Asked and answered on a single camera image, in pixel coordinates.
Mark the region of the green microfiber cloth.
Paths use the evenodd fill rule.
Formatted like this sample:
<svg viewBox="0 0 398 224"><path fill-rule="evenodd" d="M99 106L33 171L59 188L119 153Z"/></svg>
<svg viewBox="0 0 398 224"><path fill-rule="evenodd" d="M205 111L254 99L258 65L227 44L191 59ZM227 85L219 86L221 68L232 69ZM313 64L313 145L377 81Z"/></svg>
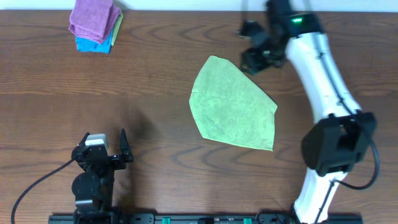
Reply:
<svg viewBox="0 0 398 224"><path fill-rule="evenodd" d="M277 104L229 60L208 58L189 105L203 138L273 150Z"/></svg>

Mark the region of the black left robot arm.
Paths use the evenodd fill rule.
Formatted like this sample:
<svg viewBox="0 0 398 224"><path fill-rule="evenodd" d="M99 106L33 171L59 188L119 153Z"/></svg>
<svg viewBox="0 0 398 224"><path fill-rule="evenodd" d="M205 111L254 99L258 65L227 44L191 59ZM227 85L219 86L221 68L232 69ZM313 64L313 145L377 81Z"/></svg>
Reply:
<svg viewBox="0 0 398 224"><path fill-rule="evenodd" d="M108 155L105 134L86 133L72 150L72 159L84 170L72 183L76 210L73 223L128 223L129 218L112 206L114 172L133 161L126 132L121 130L120 153Z"/></svg>

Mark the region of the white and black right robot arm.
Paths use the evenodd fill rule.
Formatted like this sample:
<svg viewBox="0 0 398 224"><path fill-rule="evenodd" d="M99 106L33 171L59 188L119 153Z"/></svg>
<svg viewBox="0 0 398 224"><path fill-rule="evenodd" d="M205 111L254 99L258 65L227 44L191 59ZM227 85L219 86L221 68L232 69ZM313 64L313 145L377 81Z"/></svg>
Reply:
<svg viewBox="0 0 398 224"><path fill-rule="evenodd" d="M374 115L363 112L345 85L330 51L327 34L310 3L305 12L288 1L267 1L268 28L248 18L242 2L239 35L251 46L241 54L242 72L257 75L290 62L305 89L313 114L313 128L302 139L307 167L298 199L290 211L278 215L281 223L361 223L360 215L329 214L328 208L345 177L363 160L367 150L374 158L373 184L380 170L373 133Z"/></svg>

